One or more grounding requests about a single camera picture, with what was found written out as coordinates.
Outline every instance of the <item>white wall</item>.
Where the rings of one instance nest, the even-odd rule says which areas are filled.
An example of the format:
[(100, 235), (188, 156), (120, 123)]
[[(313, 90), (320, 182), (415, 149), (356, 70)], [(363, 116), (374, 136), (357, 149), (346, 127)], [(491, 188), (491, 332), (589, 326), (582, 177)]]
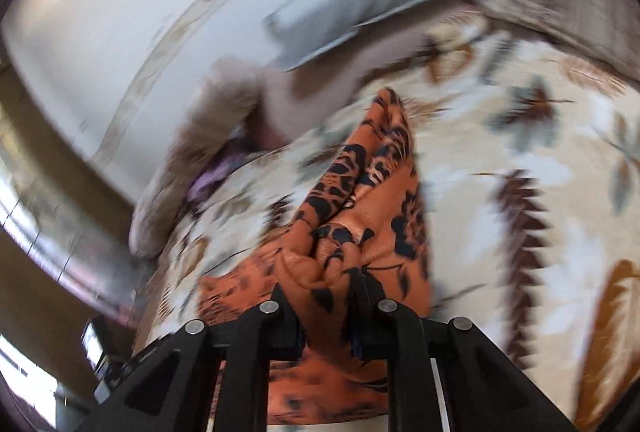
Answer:
[(104, 147), (110, 124), (116, 129), (93, 163), (135, 202), (209, 65), (225, 54), (258, 63), (276, 56), (261, 22), (284, 1), (222, 4), (174, 44), (144, 87), (136, 76), (150, 55), (164, 61), (169, 28), (202, 0), (16, 0), (2, 32), (31, 94), (83, 158)]

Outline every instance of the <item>wall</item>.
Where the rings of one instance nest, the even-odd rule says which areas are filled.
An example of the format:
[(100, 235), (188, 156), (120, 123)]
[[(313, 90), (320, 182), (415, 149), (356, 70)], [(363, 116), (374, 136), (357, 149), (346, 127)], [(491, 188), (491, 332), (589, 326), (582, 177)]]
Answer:
[(210, 63), (277, 47), (262, 18), (286, 0), (16, 0), (7, 49), (72, 148), (135, 202)]
[(135, 326), (151, 267), (127, 249), (130, 206), (46, 123), (11, 66), (0, 104), (0, 227), (55, 282)]

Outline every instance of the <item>purple fabric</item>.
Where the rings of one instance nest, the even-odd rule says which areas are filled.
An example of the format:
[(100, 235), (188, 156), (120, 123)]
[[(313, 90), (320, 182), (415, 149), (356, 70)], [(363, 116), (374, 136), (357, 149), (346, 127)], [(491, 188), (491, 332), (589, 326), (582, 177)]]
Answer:
[(232, 172), (248, 162), (252, 150), (247, 138), (233, 138), (227, 141), (193, 182), (187, 192), (186, 201), (199, 204), (209, 199)]

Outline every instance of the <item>bed sheet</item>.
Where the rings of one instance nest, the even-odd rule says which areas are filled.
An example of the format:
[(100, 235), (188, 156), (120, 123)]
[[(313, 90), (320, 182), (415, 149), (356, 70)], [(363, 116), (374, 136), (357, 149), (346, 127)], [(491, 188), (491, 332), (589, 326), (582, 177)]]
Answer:
[[(233, 173), (179, 221), (140, 342), (197, 318), (197, 280), (286, 227), (382, 87), (415, 133), (434, 317), (471, 318), (589, 430), (640, 371), (640, 94), (542, 37), (494, 32), (379, 78)], [(386, 418), (307, 427), (386, 430)]]

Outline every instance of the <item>brown leaf pattern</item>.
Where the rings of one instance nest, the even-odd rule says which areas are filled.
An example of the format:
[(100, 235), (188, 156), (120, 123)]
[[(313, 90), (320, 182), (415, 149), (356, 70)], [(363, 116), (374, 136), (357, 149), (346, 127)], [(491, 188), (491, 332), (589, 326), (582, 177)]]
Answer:
[(290, 214), (291, 209), (291, 197), (289, 195), (282, 196), (267, 207), (267, 222), (262, 229), (258, 246), (263, 246), (283, 234), (287, 229), (289, 222), (287, 214)]
[(469, 44), (447, 53), (441, 53), (425, 65), (428, 77), (435, 85), (461, 74), (473, 61), (474, 50)]
[(615, 113), (616, 120), (616, 137), (622, 144), (626, 144), (626, 120), (619, 112)]
[(216, 211), (216, 215), (213, 217), (214, 221), (223, 219), (223, 222), (226, 222), (231, 217), (238, 216), (246, 212), (252, 204), (250, 195), (252, 186), (252, 184), (246, 185), (240, 193), (220, 203), (220, 206)]
[(623, 94), (626, 84), (591, 62), (572, 55), (565, 55), (558, 60), (562, 74), (572, 83), (583, 89), (592, 89), (609, 98)]
[(598, 304), (574, 423), (590, 432), (640, 374), (640, 269), (620, 260)]
[(298, 169), (300, 175), (299, 183), (320, 176), (331, 164), (331, 161), (340, 153), (344, 147), (344, 142), (353, 132), (354, 125), (346, 126), (335, 130), (327, 131), (324, 125), (316, 128), (316, 133), (321, 139), (322, 147), (319, 151), (314, 152), (311, 156), (300, 161)]
[(172, 286), (167, 284), (164, 286), (164, 290), (162, 291), (162, 299), (160, 300), (160, 304), (158, 306), (158, 312), (156, 313), (156, 317), (158, 318), (159, 323), (164, 322), (167, 317), (174, 312), (174, 307), (169, 302), (169, 297), (172, 293)]
[(278, 159), (284, 149), (286, 149), (286, 146), (273, 150), (272, 152), (268, 152), (267, 154), (260, 156), (258, 159), (255, 159), (253, 163), (259, 167), (268, 167), (268, 165)]
[(418, 129), (445, 112), (448, 108), (444, 107), (444, 105), (459, 96), (460, 94), (449, 94), (434, 102), (423, 102), (417, 98), (407, 98), (402, 103), (412, 128)]
[(510, 131), (514, 134), (516, 152), (528, 152), (535, 142), (552, 146), (556, 140), (559, 116), (553, 104), (572, 104), (571, 100), (554, 100), (545, 81), (538, 75), (529, 87), (512, 89), (512, 102), (508, 110), (492, 116), (489, 128), (494, 132)]
[(210, 242), (211, 239), (209, 237), (201, 235), (180, 254), (181, 268), (176, 285), (180, 285), (180, 282), (198, 267)]
[(504, 283), (508, 288), (510, 329), (505, 352), (522, 370), (532, 367), (529, 357), (534, 351), (530, 346), (532, 338), (529, 326), (532, 323), (532, 309), (538, 305), (530, 288), (539, 283), (530, 272), (545, 267), (540, 257), (545, 241), (539, 233), (529, 232), (540, 232), (549, 227), (538, 215), (544, 208), (531, 204), (531, 199), (541, 192), (531, 188), (536, 180), (527, 177), (526, 173), (524, 170), (514, 170), (503, 176), (494, 197), (508, 226), (504, 246), (507, 254)]
[(465, 9), (465, 11), (447, 17), (440, 23), (452, 24), (458, 27), (476, 26), (478, 30), (484, 30), (486, 17), (477, 9)]
[(389, 65), (370, 70), (360, 79), (360, 86), (365, 87), (379, 78), (422, 67), (438, 54), (439, 50), (436, 41), (433, 37), (426, 35), (424, 37), (424, 44), (420, 50), (416, 51), (413, 55), (397, 60)]

